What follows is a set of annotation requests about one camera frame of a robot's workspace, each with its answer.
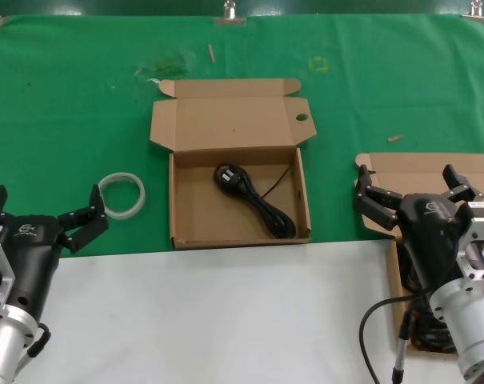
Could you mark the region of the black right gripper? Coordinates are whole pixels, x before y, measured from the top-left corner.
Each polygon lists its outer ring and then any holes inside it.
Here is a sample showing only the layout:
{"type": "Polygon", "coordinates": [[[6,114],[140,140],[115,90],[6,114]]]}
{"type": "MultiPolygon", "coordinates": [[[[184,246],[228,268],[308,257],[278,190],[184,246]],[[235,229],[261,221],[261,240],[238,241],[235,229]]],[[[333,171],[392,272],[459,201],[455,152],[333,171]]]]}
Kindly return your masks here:
{"type": "Polygon", "coordinates": [[[374,186],[373,171],[358,168],[354,208],[385,230],[398,227],[421,288],[431,296],[438,288],[460,279],[456,262],[462,224],[455,217],[457,203],[480,202],[484,194],[451,164],[442,172],[448,191],[443,194],[406,194],[374,186]]]}

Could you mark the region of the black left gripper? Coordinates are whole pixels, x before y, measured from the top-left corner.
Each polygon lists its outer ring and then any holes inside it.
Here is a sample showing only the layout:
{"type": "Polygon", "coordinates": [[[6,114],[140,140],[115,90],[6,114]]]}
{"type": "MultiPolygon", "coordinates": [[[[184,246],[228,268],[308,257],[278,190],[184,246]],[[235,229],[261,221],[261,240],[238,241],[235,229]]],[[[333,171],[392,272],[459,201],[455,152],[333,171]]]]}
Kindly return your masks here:
{"type": "Polygon", "coordinates": [[[7,199],[7,189],[0,185],[0,244],[14,272],[6,303],[38,321],[62,248],[76,254],[106,232],[106,208],[98,184],[92,187],[88,206],[61,214],[58,219],[49,215],[13,216],[3,209],[7,199]]]}

